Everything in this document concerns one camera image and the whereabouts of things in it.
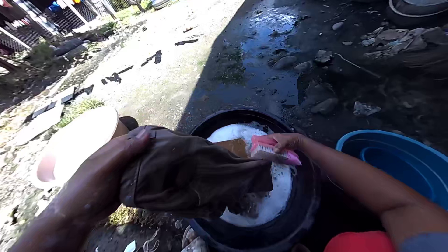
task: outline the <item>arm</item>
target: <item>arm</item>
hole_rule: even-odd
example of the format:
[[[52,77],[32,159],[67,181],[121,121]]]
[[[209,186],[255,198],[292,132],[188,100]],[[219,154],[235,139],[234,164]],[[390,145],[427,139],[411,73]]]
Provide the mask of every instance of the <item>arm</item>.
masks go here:
[[[148,145],[149,138],[142,127],[136,137],[117,137],[92,154],[10,252],[80,251],[94,225],[120,205],[122,172]]]
[[[344,191],[376,213],[399,245],[421,233],[448,232],[448,214],[412,188],[385,172],[301,134],[272,134],[276,151],[298,149],[308,155]]]

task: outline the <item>rubble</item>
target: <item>rubble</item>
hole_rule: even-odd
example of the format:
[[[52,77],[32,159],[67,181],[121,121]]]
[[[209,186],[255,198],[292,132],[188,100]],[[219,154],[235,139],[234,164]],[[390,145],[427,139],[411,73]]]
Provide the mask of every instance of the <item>rubble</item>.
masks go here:
[[[427,48],[428,43],[435,45],[448,45],[448,36],[440,27],[430,29],[416,28],[388,29],[383,27],[376,29],[369,35],[362,36],[363,46],[374,45],[376,52],[365,53],[369,58],[387,58],[399,52],[420,51]]]
[[[354,109],[353,114],[355,116],[365,116],[365,117],[381,111],[380,107],[367,105],[359,101],[355,101],[355,106],[353,107],[353,109]]]

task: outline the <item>stone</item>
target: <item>stone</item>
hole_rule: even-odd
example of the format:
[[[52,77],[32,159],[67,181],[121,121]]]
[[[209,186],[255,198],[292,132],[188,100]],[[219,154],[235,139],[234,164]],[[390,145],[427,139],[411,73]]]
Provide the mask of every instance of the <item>stone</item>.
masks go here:
[[[332,58],[333,55],[331,51],[319,50],[314,58],[314,61],[319,64],[326,64],[330,63]]]
[[[336,23],[332,26],[332,29],[337,30],[337,29],[341,28],[343,24],[344,24],[344,22]]]
[[[380,107],[367,105],[365,103],[361,103],[359,101],[355,101],[355,105],[353,107],[353,114],[355,116],[370,116],[371,114],[377,113],[381,111]]]
[[[448,36],[440,27],[426,29],[426,31],[422,32],[422,37],[428,43],[437,45],[448,44]]]
[[[299,73],[305,73],[309,71],[313,67],[313,63],[311,61],[306,61],[298,64],[294,67],[294,70],[296,70]]]
[[[281,59],[279,59],[274,66],[272,67],[273,69],[283,69],[286,67],[291,66],[292,64],[294,64],[297,61],[297,58],[295,56],[287,56],[287,57],[283,57]]]
[[[312,107],[311,112],[312,113],[321,113],[322,115],[329,114],[336,107],[337,103],[338,103],[337,98],[326,99],[325,101]]]

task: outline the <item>garbage pile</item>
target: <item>garbage pile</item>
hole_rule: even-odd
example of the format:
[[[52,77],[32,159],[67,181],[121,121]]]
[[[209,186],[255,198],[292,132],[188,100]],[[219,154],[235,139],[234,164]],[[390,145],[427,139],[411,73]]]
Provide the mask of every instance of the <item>garbage pile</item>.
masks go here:
[[[440,27],[384,30],[382,26],[361,39],[364,39],[362,46],[376,46],[375,52],[364,54],[373,59],[388,58],[399,52],[414,52],[432,46],[448,45],[448,36]]]

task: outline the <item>debris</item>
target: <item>debris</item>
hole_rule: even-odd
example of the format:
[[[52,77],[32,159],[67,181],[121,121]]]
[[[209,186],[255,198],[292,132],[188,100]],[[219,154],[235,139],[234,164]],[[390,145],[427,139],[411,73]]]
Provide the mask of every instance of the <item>debris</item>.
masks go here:
[[[177,220],[176,223],[174,223],[174,226],[177,229],[181,229],[182,228],[182,221],[181,220]]]
[[[375,43],[375,38],[371,38],[371,39],[365,39],[361,42],[362,46],[369,46],[371,44]]]
[[[341,28],[343,24],[344,24],[344,22],[336,23],[332,26],[332,29],[337,30],[337,29]]]
[[[448,36],[440,27],[426,29],[424,32],[422,32],[422,37],[428,43],[437,45],[448,44]]]
[[[365,117],[381,111],[380,107],[367,105],[359,101],[355,101],[355,106],[353,107],[353,109],[354,109],[353,114],[355,116],[365,116]]]
[[[126,246],[126,248],[125,248],[125,250],[123,252],[134,252],[135,248],[136,248],[136,243],[135,243],[135,240],[133,240],[131,243],[129,243]]]
[[[283,57],[279,61],[277,61],[272,68],[273,69],[283,69],[283,68],[291,66],[296,61],[297,61],[297,58],[295,56]]]
[[[53,109],[38,115],[25,128],[18,132],[17,136],[14,138],[16,145],[26,144],[35,136],[57,124],[60,121],[63,108],[64,107],[61,104],[56,104]]]
[[[314,61],[323,65],[326,63],[330,63],[332,58],[333,55],[331,51],[319,50],[316,54],[316,57],[314,58]]]
[[[199,39],[192,39],[192,40],[184,40],[184,41],[180,41],[175,43],[174,45],[184,45],[184,44],[188,44],[188,43],[195,43],[197,42]]]
[[[304,73],[310,70],[312,67],[313,63],[311,61],[306,61],[295,66],[294,70],[296,70],[298,73]]]
[[[337,98],[329,98],[311,108],[312,113],[329,114],[337,105]]]

